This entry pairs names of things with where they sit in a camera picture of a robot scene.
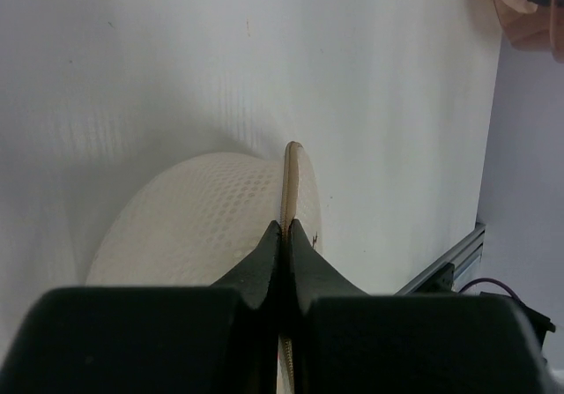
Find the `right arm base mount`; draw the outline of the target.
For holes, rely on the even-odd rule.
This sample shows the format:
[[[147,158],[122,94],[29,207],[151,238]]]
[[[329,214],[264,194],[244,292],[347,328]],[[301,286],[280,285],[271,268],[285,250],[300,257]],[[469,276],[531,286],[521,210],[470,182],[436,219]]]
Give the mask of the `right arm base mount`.
[[[463,294],[480,284],[494,285],[499,287],[503,291],[503,294],[488,292],[480,292],[479,294],[485,296],[503,297],[512,300],[512,302],[514,302],[527,317],[540,346],[543,346],[548,332],[556,332],[556,325],[550,317],[527,306],[512,288],[498,279],[480,277],[470,280],[459,289],[455,289],[455,270],[456,267],[453,263],[445,263],[428,277],[425,283],[418,288],[418,292],[426,294]]]

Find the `beige round mesh laundry bag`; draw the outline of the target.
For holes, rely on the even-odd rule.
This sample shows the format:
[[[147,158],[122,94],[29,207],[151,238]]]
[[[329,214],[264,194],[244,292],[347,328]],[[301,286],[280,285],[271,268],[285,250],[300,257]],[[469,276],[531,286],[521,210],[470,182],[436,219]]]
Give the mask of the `beige round mesh laundry bag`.
[[[278,223],[278,371],[272,393],[297,393],[286,253],[294,220],[323,257],[315,171],[301,144],[288,144],[282,160],[232,152],[198,156],[156,176],[129,201],[95,254],[87,285],[210,286],[256,247],[271,222]]]

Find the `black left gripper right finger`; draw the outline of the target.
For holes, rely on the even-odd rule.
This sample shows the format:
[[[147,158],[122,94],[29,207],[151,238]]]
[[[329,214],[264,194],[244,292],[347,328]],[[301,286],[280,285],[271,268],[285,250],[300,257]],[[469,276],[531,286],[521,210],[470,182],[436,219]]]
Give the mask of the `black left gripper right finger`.
[[[288,230],[293,383],[298,393],[559,393],[512,300],[370,295]]]

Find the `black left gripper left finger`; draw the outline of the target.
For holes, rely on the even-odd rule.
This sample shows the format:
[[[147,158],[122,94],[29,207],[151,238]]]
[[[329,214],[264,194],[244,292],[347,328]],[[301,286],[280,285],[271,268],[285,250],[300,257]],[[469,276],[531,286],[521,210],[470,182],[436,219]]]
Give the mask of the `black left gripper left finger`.
[[[272,393],[281,230],[210,286],[68,287],[31,307],[4,393]]]

